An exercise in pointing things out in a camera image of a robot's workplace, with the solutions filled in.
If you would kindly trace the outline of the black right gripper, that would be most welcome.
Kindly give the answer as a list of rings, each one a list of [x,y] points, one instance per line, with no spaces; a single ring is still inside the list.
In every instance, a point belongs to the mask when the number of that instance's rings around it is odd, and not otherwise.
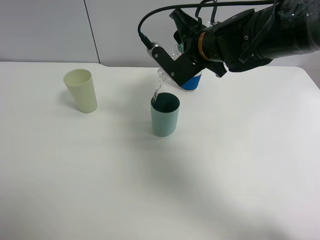
[[[173,34],[178,45],[184,46],[183,76],[192,77],[209,69],[221,78],[227,70],[244,72],[253,68],[253,57],[245,62],[240,57],[250,43],[250,31],[245,23],[219,23],[199,26],[198,21],[176,8],[169,17],[177,31]]]

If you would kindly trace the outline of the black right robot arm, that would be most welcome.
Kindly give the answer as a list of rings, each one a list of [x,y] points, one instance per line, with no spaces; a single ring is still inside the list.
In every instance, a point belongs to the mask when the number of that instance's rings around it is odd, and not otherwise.
[[[318,0],[274,0],[267,8],[248,9],[208,27],[181,9],[170,18],[184,55],[219,78],[227,71],[245,72],[274,59],[320,50]]]

